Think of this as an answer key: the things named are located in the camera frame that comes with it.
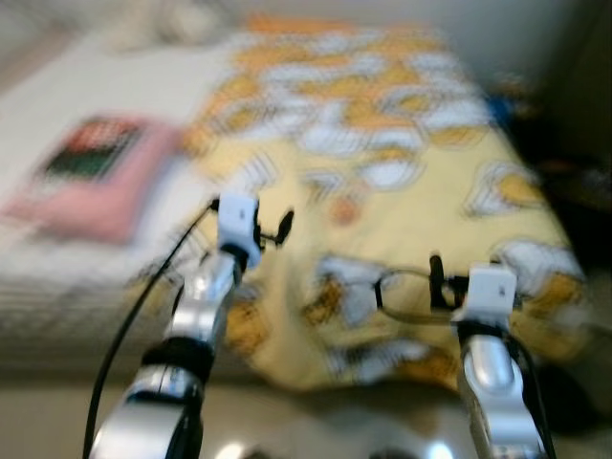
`floor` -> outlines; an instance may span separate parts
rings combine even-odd
[[[105,392],[108,413],[122,388]],[[76,458],[89,400],[87,384],[0,387],[0,445],[13,459]],[[395,384],[310,395],[263,385],[214,384],[203,411],[201,459],[239,459],[260,447],[275,459],[367,458],[385,448],[418,459],[471,459],[466,415],[451,394]],[[612,431],[557,438],[558,459],[610,459]]]

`patterned bedspread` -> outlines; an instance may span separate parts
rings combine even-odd
[[[426,270],[433,251],[448,273],[501,259],[526,298],[514,332],[546,358],[577,354],[583,274],[439,32],[277,19],[253,20],[243,40],[185,142],[221,187],[259,195],[264,225],[295,209],[287,245],[265,253],[230,312],[227,342],[251,366],[298,389],[454,387],[450,327],[386,317],[369,287],[390,267]],[[429,314],[426,281],[400,284],[390,307]]]

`white bed sheet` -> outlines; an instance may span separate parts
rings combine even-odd
[[[238,41],[236,33],[209,48],[116,55],[98,34],[80,38],[0,98],[0,201],[84,117],[117,111],[189,121]],[[97,364],[92,357],[126,313],[125,281],[165,254],[172,234],[212,192],[186,159],[173,160],[148,199],[134,242],[120,248],[32,236],[2,224],[0,370]],[[139,319],[127,348],[158,337],[166,320],[163,313]]]

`bed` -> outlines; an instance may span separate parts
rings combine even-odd
[[[0,149],[11,171],[2,187],[58,131],[109,106],[186,124],[190,158],[161,180],[128,248],[33,245],[23,230],[3,229],[11,262],[0,271],[1,367],[91,366],[125,314],[126,285],[220,189],[257,193],[264,226],[295,209],[286,247],[265,254],[229,316],[228,347],[269,381],[310,389],[408,377],[454,387],[449,327],[390,320],[364,287],[396,265],[426,267],[432,251],[453,273],[492,256],[510,265],[528,298],[514,331],[545,358],[574,358],[588,340],[583,274],[537,177],[444,43],[423,27],[281,18],[253,19],[207,50],[118,58],[91,36],[4,96]],[[24,154],[15,164],[8,151]],[[205,222],[192,257],[213,242]],[[175,288],[169,276],[125,355],[159,335]],[[426,284],[397,292],[398,307],[428,313]]]

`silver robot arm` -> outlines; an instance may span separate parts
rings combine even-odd
[[[185,280],[164,332],[149,349],[136,379],[102,424],[90,459],[196,459],[202,445],[200,411],[228,308],[246,269],[261,260],[262,239],[284,242],[293,213],[277,236],[261,234],[257,200],[224,194],[219,200],[217,248]]]
[[[464,305],[453,315],[463,358],[459,392],[470,413],[480,459],[548,457],[523,402],[520,368],[501,338],[509,331],[515,291],[516,277],[510,270],[493,264],[475,266]]]

